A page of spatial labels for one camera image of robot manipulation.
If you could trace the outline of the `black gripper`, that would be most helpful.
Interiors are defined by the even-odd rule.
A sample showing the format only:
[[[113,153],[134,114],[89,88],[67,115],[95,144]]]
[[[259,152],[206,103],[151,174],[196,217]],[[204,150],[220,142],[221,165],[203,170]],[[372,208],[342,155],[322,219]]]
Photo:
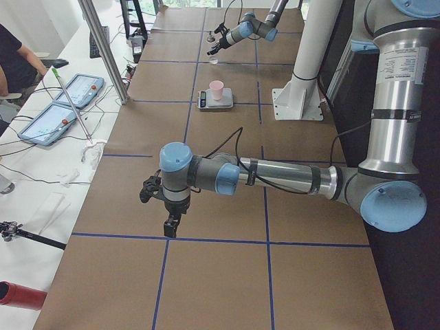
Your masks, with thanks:
[[[214,46],[207,52],[207,55],[213,56],[219,52],[221,48],[229,48],[231,44],[228,42],[227,35],[222,36],[219,42],[216,42]]]
[[[167,220],[164,222],[164,236],[177,237],[177,229],[180,224],[180,215],[186,214],[190,207],[190,200],[184,199],[181,201],[166,200],[164,202],[165,208],[170,213]]]

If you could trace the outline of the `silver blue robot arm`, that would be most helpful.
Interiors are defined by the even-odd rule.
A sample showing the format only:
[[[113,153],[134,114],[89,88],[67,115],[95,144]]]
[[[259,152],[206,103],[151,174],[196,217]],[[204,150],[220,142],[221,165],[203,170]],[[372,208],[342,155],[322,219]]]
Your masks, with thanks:
[[[192,188],[234,194],[237,184],[323,195],[354,209],[385,232],[417,225],[427,200],[413,164],[421,97],[431,43],[439,37],[438,1],[356,1],[351,49],[378,53],[368,152],[356,168],[318,168],[228,155],[195,155],[181,142],[165,145],[159,170],[144,182],[142,201],[162,200],[164,234],[175,237]]]
[[[225,10],[223,21],[214,30],[215,34],[221,34],[221,38],[210,48],[207,55],[213,56],[220,50],[227,49],[243,39],[249,38],[252,34],[273,41],[278,33],[276,26],[287,2],[288,0],[275,1],[264,21],[259,21],[253,12],[247,12],[238,20],[238,25],[233,29],[225,26],[229,5]]]

